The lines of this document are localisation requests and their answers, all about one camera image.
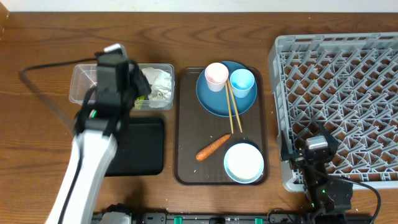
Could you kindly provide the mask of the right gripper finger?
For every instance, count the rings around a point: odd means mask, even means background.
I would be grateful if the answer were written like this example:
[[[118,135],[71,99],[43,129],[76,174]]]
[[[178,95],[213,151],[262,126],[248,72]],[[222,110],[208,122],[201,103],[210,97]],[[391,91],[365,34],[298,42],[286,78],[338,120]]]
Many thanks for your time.
[[[325,137],[327,143],[329,146],[338,146],[339,142],[338,140],[331,134],[329,133],[324,125],[322,123],[318,123],[319,130],[321,134]]]
[[[280,136],[281,136],[280,160],[289,161],[293,157],[293,154],[289,151],[288,140],[286,139],[283,131],[280,132]]]

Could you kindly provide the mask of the foil snack wrapper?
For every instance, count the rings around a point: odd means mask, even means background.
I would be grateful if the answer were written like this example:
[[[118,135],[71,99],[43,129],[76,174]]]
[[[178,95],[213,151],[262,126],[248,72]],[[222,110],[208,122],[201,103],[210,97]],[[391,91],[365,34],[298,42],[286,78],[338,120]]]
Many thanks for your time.
[[[134,102],[134,109],[140,110],[142,108],[142,103],[145,102],[145,100],[146,100],[145,96],[140,96],[140,97],[136,98],[136,100]]]

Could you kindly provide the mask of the white paper napkin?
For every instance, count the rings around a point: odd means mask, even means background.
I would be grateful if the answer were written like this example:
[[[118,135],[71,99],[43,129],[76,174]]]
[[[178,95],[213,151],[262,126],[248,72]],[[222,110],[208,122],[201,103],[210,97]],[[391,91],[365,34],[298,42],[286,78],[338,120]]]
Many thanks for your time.
[[[148,98],[151,101],[169,101],[172,94],[171,74],[152,67],[143,68],[142,72],[151,87]]]

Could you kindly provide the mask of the light blue bowl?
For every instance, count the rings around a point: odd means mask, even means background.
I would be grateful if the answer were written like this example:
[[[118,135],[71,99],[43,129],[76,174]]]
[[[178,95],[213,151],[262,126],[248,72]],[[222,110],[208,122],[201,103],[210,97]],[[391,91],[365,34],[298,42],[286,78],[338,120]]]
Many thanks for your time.
[[[254,183],[264,172],[264,159],[260,150],[249,143],[231,146],[224,156],[224,169],[237,183]]]

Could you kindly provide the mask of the orange carrot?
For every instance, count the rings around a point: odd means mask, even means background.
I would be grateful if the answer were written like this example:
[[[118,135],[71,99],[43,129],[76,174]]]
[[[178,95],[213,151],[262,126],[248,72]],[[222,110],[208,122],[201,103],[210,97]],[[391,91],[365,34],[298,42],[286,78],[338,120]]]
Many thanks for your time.
[[[204,147],[201,151],[196,154],[196,160],[203,161],[214,153],[219,147],[221,147],[229,138],[231,134],[225,134],[224,136],[218,138],[207,147]]]

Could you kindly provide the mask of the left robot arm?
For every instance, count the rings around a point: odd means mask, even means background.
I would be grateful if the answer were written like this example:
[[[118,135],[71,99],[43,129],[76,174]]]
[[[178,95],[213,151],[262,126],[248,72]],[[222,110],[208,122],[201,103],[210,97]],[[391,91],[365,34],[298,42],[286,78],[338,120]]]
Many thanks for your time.
[[[75,116],[67,171],[47,223],[89,223],[104,175],[137,97],[150,93],[138,64],[121,52],[96,57],[97,84]]]

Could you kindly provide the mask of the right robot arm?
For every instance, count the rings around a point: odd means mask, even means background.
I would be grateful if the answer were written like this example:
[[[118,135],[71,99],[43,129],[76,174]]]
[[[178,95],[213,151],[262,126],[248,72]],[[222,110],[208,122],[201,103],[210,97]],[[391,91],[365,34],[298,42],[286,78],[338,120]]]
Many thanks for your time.
[[[338,149],[338,141],[322,124],[320,134],[305,141],[298,152],[290,152],[288,140],[281,133],[280,159],[292,170],[303,175],[303,189],[311,207],[297,216],[295,223],[347,223],[345,211],[351,208],[353,185],[348,179],[327,174],[325,164],[331,162]]]

